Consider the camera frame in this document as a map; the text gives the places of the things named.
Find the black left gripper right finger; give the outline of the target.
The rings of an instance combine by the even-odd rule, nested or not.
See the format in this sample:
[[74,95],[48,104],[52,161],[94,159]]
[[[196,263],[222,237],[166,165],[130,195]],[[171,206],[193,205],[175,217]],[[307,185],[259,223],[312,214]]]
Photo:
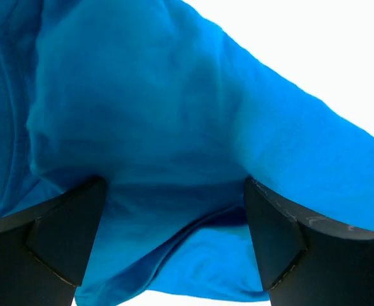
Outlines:
[[374,306],[374,231],[328,218],[247,178],[244,204],[274,306]]

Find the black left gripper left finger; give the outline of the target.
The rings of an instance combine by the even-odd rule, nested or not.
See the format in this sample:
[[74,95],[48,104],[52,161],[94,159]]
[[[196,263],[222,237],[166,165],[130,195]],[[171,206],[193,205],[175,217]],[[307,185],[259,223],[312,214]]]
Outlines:
[[94,177],[0,219],[0,306],[71,305],[105,198],[106,182]]

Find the blue t shirt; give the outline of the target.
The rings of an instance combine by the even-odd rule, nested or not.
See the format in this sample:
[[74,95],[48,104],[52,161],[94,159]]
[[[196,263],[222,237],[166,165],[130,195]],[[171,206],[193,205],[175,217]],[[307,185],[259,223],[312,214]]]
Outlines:
[[99,175],[78,305],[266,300],[247,177],[374,231],[374,136],[183,1],[0,1],[0,217]]

